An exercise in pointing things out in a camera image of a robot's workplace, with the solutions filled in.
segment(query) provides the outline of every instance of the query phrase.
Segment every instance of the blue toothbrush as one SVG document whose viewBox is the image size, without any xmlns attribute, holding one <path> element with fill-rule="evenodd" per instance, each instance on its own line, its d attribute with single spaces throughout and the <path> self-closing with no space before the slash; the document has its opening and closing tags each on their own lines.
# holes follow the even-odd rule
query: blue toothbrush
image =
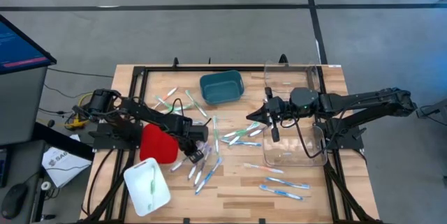
<svg viewBox="0 0 447 224">
<path fill-rule="evenodd" d="M 259 188 L 261 190 L 268 191 L 268 192 L 271 192 L 271 193 L 275 193 L 275 194 L 278 194 L 278 195 L 291 197 L 292 199 L 295 199 L 295 200 L 304 200 L 304 198 L 301 197 L 301 196 L 294 195 L 294 194 L 291 194 L 291 193 L 287 193 L 286 191 L 273 190 L 273 189 L 268 188 L 268 186 L 266 186 L 266 185 L 259 185 Z"/>
<path fill-rule="evenodd" d="M 276 182 L 279 182 L 279 183 L 283 183 L 284 185 L 292 186 L 294 188 L 310 189 L 310 186 L 307 185 L 307 184 L 293 184 L 293 183 L 284 181 L 282 179 L 277 179 L 277 178 L 272 178 L 272 177 L 266 177 L 265 179 L 270 180 L 270 181 L 276 181 Z"/>
<path fill-rule="evenodd" d="M 211 169 L 210 173 L 202 180 L 202 182 L 198 185 L 197 189 L 196 189 L 196 195 L 200 193 L 200 191 L 202 190 L 203 186 L 205 186 L 205 184 L 211 179 L 211 176 L 214 174 L 214 172 L 216 172 L 218 166 L 222 163 L 222 158 L 219 157 L 217 159 L 216 165 Z"/>
</svg>

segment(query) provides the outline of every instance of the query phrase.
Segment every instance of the paper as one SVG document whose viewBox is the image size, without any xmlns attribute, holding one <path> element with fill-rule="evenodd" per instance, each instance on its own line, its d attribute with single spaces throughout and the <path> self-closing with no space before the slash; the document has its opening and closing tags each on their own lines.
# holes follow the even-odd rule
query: paper
<svg viewBox="0 0 447 224">
<path fill-rule="evenodd" d="M 70 138 L 80 141 L 79 135 L 74 134 Z M 78 175 L 85 168 L 91 165 L 91 161 L 71 155 L 61 149 L 50 147 L 48 151 L 43 154 L 42 166 L 47 170 L 48 175 L 56 187 L 61 188 L 65 186 L 70 180 Z M 58 168 L 63 170 L 48 170 L 49 168 Z"/>
</svg>

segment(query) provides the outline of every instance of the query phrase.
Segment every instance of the computer mouse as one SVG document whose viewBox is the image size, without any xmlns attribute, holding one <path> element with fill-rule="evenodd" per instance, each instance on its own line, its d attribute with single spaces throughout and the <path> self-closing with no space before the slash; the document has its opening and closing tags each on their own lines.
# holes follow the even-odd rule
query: computer mouse
<svg viewBox="0 0 447 224">
<path fill-rule="evenodd" d="M 7 220 L 19 215 L 27 193 L 28 186 L 26 184 L 12 186 L 1 203 L 1 215 Z"/>
</svg>

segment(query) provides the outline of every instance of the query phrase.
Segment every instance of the toothbrush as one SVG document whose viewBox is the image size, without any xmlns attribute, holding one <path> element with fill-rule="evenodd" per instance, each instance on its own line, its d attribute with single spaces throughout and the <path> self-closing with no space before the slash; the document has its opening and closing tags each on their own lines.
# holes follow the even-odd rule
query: toothbrush
<svg viewBox="0 0 447 224">
<path fill-rule="evenodd" d="M 227 144 L 230 143 L 230 141 L 228 141 L 228 140 L 221 140 L 221 141 L 224 142 L 224 143 L 227 143 Z M 235 145 L 248 145 L 248 146 L 253 146 L 253 147 L 261 147 L 262 146 L 261 143 L 245 142 L 245 141 L 236 141 L 233 144 L 235 144 Z"/>
<path fill-rule="evenodd" d="M 234 135 L 237 135 L 237 136 L 243 136 L 243 135 L 245 135 L 249 130 L 253 130 L 253 129 L 257 128 L 257 127 L 260 126 L 260 125 L 261 125 L 261 123 L 259 123 L 259 122 L 253 122 L 253 123 L 252 123 L 249 127 L 247 127 L 246 129 L 244 129 L 244 130 L 233 131 L 232 133 L 226 134 L 224 137 L 231 137 L 231 136 L 234 136 Z"/>
<path fill-rule="evenodd" d="M 166 94 L 166 96 L 164 96 L 163 98 L 162 98 L 162 100 L 166 100 L 166 99 L 168 99 L 170 96 L 172 96 L 173 94 L 174 94 L 174 92 L 175 91 L 177 91 L 177 87 L 175 87 L 174 89 L 172 89 L 172 90 L 170 90 L 169 92 L 168 92 L 168 94 Z M 157 108 L 159 105 L 161 105 L 163 102 L 159 102 L 159 103 L 157 103 L 152 109 L 155 109 L 155 108 Z"/>
<path fill-rule="evenodd" d="M 160 96 L 155 95 L 154 97 L 159 101 L 159 103 L 164 104 L 169 110 L 172 110 L 173 106 L 164 101 L 164 99 L 160 98 Z"/>
<path fill-rule="evenodd" d="M 189 92 L 189 90 L 185 91 L 186 95 L 188 96 L 189 99 L 191 99 L 191 101 L 193 102 L 193 104 L 197 107 L 197 109 L 200 111 L 200 113 L 207 119 L 208 118 L 208 114 L 205 112 L 205 110 L 194 100 L 194 98 L 191 96 L 191 93 Z"/>
<path fill-rule="evenodd" d="M 235 138 L 233 138 L 230 143 L 228 143 L 229 146 L 232 146 L 234 143 L 236 143 L 236 141 L 238 141 L 240 139 L 240 136 L 236 136 Z"/>
<path fill-rule="evenodd" d="M 188 157 L 184 158 L 183 160 L 177 162 L 176 164 L 174 164 L 171 168 L 170 171 L 174 172 L 175 170 L 177 170 L 186 160 L 188 160 Z"/>
<path fill-rule="evenodd" d="M 217 130 L 217 116 L 212 117 L 212 125 L 214 128 L 214 143 L 216 144 L 216 153 L 219 155 L 219 131 Z"/>
<path fill-rule="evenodd" d="M 262 133 L 265 129 L 266 129 L 266 127 L 262 128 L 262 129 L 255 130 L 254 132 L 249 134 L 249 137 L 254 137 L 257 134 Z"/>
<path fill-rule="evenodd" d="M 196 180 L 194 181 L 194 186 L 197 185 L 198 180 L 199 180 L 200 177 L 202 176 L 203 168 L 205 168 L 205 164 L 206 164 L 207 159 L 208 159 L 208 156 L 209 156 L 209 154 L 210 154 L 211 152 L 212 152 L 212 147 L 209 147 L 209 148 L 208 148 L 208 151 L 207 151 L 207 153 L 206 153 L 206 155 L 205 155 L 205 158 L 203 159 L 202 165 L 200 166 L 200 169 L 199 169 L 199 171 L 198 171 L 198 173 L 197 173 L 197 175 L 196 175 Z"/>
<path fill-rule="evenodd" d="M 188 174 L 188 181 L 193 177 L 194 172 L 196 172 L 196 168 L 197 168 L 197 163 L 193 165 L 193 167 L 191 168 L 191 171 Z"/>
<path fill-rule="evenodd" d="M 261 190 L 264 190 L 264 191 L 267 191 L 267 192 L 271 192 L 271 193 L 276 193 L 278 195 L 283 195 L 283 196 L 286 196 L 286 197 L 290 197 L 290 198 L 295 199 L 295 200 L 304 200 L 304 198 L 301 197 L 301 196 L 294 195 L 294 194 L 291 194 L 291 193 L 287 193 L 286 191 L 273 190 L 273 189 L 268 188 L 268 186 L 266 186 L 266 185 L 259 185 L 259 188 Z"/>
<path fill-rule="evenodd" d="M 284 173 L 282 170 L 274 169 L 274 168 L 270 168 L 270 167 L 265 167 L 265 166 L 262 166 L 262 165 L 252 165 L 252 164 L 249 164 L 249 163 L 244 163 L 244 166 L 245 167 L 249 167 L 249 168 L 259 168 L 259 169 L 262 169 L 262 170 L 265 170 L 265 171 L 269 171 L 269 172 L 276 172 L 276 173 L 281 173 L 281 174 Z"/>
<path fill-rule="evenodd" d="M 283 183 L 284 185 L 292 186 L 294 188 L 310 189 L 310 186 L 308 184 L 293 184 L 291 182 L 287 182 L 287 181 L 284 181 L 282 179 L 276 179 L 276 178 L 272 178 L 272 177 L 266 177 L 265 179 L 267 179 L 269 181 L 276 181 L 276 182 L 279 182 L 279 183 Z"/>
<path fill-rule="evenodd" d="M 219 167 L 219 165 L 222 163 L 222 157 L 219 157 L 217 159 L 216 165 L 212 168 L 212 170 L 210 171 L 210 173 L 202 180 L 202 182 L 200 183 L 200 185 L 198 185 L 197 189 L 196 189 L 196 195 L 198 195 L 200 193 L 200 191 L 202 190 L 203 186 L 211 179 L 212 175 L 214 174 L 214 172 L 216 172 L 217 168 Z"/>
</svg>

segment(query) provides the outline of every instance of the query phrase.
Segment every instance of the transparent bin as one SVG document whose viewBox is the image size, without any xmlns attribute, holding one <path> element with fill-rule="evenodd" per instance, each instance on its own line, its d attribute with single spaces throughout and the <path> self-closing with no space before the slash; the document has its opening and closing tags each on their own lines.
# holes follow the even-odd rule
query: transparent bin
<svg viewBox="0 0 447 224">
<path fill-rule="evenodd" d="M 307 87 L 319 91 L 320 83 L 317 67 L 313 65 L 277 64 L 267 62 L 264 67 L 265 86 L 272 89 L 273 97 L 278 96 L 284 101 L 289 101 L 294 88 Z M 303 141 L 309 155 L 316 154 L 324 148 L 325 141 L 323 131 L 314 126 L 315 118 L 299 119 Z M 284 121 L 283 126 L 292 124 L 293 121 Z M 267 165 L 271 166 L 321 166 L 328 161 L 324 151 L 315 158 L 309 158 L 301 144 L 297 128 L 283 128 L 277 123 L 279 142 L 273 142 L 270 129 L 264 130 L 263 150 Z"/>
<path fill-rule="evenodd" d="M 323 131 L 318 126 L 300 127 L 302 138 L 309 155 L 314 155 L 325 146 Z M 264 130 L 263 151 L 265 163 L 269 166 L 322 166 L 328 161 L 327 152 L 315 158 L 307 157 L 298 136 L 297 128 L 282 128 L 278 124 L 280 141 L 273 142 L 271 130 Z"/>
</svg>

